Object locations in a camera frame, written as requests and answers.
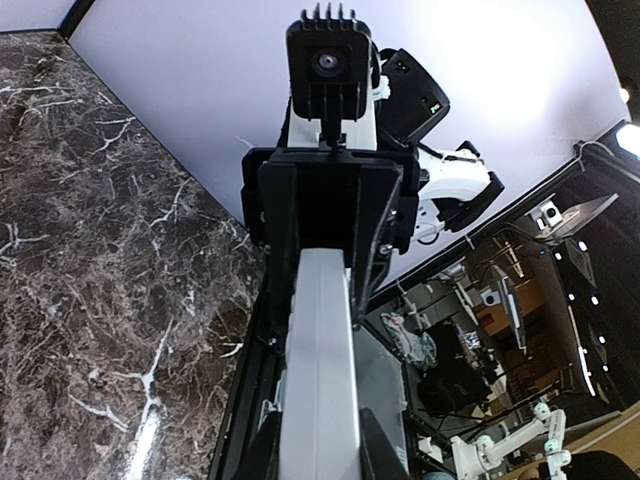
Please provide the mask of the white remote control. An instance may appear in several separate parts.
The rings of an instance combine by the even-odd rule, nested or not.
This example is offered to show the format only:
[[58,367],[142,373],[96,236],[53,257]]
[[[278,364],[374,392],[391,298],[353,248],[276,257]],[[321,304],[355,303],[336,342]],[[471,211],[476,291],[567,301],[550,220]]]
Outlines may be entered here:
[[359,479],[360,426],[344,255],[304,249],[286,341],[280,479]]

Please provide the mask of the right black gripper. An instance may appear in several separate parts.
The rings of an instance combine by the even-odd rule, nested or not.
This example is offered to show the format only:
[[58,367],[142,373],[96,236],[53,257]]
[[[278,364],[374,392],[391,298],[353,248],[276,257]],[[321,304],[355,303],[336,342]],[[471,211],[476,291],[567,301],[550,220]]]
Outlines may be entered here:
[[353,253],[352,327],[386,277],[390,244],[408,249],[416,218],[419,166],[398,151],[254,148],[242,160],[244,220],[251,241],[265,246],[258,337],[282,357],[289,330],[299,248]]

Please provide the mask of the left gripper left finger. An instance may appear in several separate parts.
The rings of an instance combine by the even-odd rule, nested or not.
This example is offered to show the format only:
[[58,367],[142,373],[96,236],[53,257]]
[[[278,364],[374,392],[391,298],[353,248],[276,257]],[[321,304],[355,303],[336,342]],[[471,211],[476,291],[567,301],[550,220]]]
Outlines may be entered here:
[[276,480],[279,471],[279,447],[282,411],[277,403],[265,400],[258,432],[242,457],[239,478]]

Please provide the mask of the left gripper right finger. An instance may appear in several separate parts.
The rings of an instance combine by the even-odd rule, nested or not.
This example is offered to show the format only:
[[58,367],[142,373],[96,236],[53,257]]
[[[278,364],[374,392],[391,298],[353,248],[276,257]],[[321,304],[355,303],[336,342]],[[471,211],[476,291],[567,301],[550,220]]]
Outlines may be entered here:
[[410,476],[398,458],[373,411],[359,411],[361,478],[366,480],[409,480]]

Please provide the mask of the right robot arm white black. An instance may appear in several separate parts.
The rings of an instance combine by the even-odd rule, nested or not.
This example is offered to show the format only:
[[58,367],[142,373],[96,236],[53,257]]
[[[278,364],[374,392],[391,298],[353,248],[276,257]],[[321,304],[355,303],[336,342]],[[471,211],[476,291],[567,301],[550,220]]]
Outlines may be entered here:
[[301,121],[311,140],[295,145],[284,129],[276,147],[242,160],[244,218],[253,244],[268,251],[262,331],[276,338],[288,327],[302,250],[341,253],[359,323],[392,254],[409,249],[421,201],[457,232],[503,191],[472,143],[448,151],[422,142],[450,102],[408,52],[318,44],[291,50],[288,61],[285,121]]

